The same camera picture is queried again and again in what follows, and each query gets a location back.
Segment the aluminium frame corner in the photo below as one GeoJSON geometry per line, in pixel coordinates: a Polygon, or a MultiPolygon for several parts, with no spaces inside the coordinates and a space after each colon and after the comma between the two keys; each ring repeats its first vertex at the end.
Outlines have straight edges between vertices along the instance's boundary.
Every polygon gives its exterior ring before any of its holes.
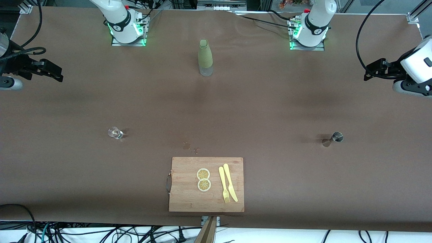
{"type": "Polygon", "coordinates": [[[34,0],[20,0],[18,8],[20,9],[20,14],[29,14],[33,6],[35,5],[34,0]]]}
{"type": "Polygon", "coordinates": [[[422,0],[415,8],[407,13],[406,18],[409,24],[417,24],[418,17],[427,9],[432,7],[432,0],[422,0]]]}

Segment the green sleeved glass bottle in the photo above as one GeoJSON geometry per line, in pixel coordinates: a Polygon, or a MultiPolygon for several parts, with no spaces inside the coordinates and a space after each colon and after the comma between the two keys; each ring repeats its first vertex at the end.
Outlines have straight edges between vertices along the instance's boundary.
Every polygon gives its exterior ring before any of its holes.
{"type": "Polygon", "coordinates": [[[212,51],[206,39],[199,41],[198,67],[200,74],[204,77],[211,76],[213,73],[212,51]]]}

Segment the wooden cutting board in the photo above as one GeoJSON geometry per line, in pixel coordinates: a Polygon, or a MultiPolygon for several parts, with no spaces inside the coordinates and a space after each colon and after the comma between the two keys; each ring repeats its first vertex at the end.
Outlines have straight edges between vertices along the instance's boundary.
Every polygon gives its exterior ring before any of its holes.
{"type": "MultiPolygon", "coordinates": [[[[244,172],[242,157],[173,157],[171,167],[171,188],[169,190],[169,211],[242,213],[244,212],[244,172]],[[238,198],[235,202],[229,193],[229,203],[224,203],[223,187],[219,167],[227,163],[238,198]],[[196,172],[206,168],[210,171],[211,188],[201,192],[196,172]]],[[[225,174],[226,187],[228,179],[225,174]]]]}

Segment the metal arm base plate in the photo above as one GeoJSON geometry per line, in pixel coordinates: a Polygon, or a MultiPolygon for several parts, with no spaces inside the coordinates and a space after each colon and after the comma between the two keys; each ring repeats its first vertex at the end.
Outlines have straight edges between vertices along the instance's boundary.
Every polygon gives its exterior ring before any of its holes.
{"type": "Polygon", "coordinates": [[[128,14],[127,18],[119,23],[108,23],[110,34],[112,35],[112,46],[146,46],[147,34],[149,31],[149,16],[132,18],[128,14]]]}
{"type": "Polygon", "coordinates": [[[289,26],[290,36],[290,50],[301,50],[301,51],[324,51],[324,39],[326,38],[326,32],[328,28],[315,29],[311,31],[307,26],[303,25],[303,22],[297,18],[291,18],[287,20],[289,26]]]}

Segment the brown table cover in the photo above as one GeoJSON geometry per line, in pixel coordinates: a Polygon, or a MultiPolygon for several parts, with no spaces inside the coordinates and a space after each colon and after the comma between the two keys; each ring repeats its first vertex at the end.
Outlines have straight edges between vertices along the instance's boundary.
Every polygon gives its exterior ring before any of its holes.
{"type": "Polygon", "coordinates": [[[230,227],[432,232],[432,99],[364,82],[363,16],[333,17],[325,51],[295,51],[283,28],[230,12],[162,11],[145,47],[111,46],[98,9],[42,12],[32,46],[64,81],[0,91],[0,205],[40,221],[199,225],[168,210],[171,159],[242,157],[230,227]]]}

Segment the steel double jigger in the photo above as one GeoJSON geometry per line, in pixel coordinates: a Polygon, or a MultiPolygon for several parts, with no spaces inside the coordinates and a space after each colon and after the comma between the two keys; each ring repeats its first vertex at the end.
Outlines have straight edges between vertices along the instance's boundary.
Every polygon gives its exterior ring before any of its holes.
{"type": "Polygon", "coordinates": [[[329,147],[332,143],[339,143],[342,142],[344,140],[344,136],[341,132],[334,132],[332,134],[332,136],[329,139],[323,139],[322,140],[322,145],[324,147],[329,147]]]}

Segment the clear glass measuring cup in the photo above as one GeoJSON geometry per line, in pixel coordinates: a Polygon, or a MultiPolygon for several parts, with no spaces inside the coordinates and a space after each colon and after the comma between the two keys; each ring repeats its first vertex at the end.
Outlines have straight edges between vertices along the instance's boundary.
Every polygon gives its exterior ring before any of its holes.
{"type": "Polygon", "coordinates": [[[109,137],[119,140],[122,139],[125,134],[118,127],[113,126],[110,129],[108,129],[108,135],[109,137]]]}

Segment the yellow plastic knife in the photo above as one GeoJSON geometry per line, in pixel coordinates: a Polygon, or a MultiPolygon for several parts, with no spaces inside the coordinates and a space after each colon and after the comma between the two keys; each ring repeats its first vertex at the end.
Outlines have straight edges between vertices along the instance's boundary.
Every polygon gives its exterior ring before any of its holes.
{"type": "Polygon", "coordinates": [[[224,171],[225,171],[226,177],[228,179],[228,183],[229,183],[229,185],[228,185],[228,191],[229,191],[231,197],[233,198],[233,200],[235,202],[238,202],[238,198],[236,196],[236,192],[234,190],[233,182],[232,182],[232,179],[231,179],[231,173],[230,173],[229,165],[227,163],[225,163],[223,165],[223,168],[224,168],[224,171]]]}

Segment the grey power strip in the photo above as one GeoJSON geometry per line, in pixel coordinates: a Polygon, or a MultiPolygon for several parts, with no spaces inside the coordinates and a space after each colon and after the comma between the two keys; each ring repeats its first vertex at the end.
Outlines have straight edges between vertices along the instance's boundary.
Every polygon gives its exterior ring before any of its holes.
{"type": "Polygon", "coordinates": [[[196,0],[197,10],[247,11],[246,0],[196,0]]]}

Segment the wooden beam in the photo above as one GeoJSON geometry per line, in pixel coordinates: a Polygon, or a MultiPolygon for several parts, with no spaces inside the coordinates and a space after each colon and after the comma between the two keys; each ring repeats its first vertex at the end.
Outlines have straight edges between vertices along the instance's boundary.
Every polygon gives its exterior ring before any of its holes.
{"type": "Polygon", "coordinates": [[[194,243],[214,243],[216,228],[220,225],[219,216],[208,216],[204,220],[204,225],[201,227],[198,236],[194,243]]]}

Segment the yellow plastic fork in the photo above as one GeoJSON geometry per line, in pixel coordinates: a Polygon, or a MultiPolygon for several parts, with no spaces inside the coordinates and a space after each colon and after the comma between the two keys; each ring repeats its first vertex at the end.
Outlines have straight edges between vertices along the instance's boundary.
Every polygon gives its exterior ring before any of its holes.
{"type": "Polygon", "coordinates": [[[222,196],[223,196],[224,203],[229,203],[230,202],[230,197],[229,197],[228,189],[226,187],[224,168],[223,167],[219,167],[218,171],[219,171],[219,176],[220,176],[222,187],[223,187],[222,196]]]}

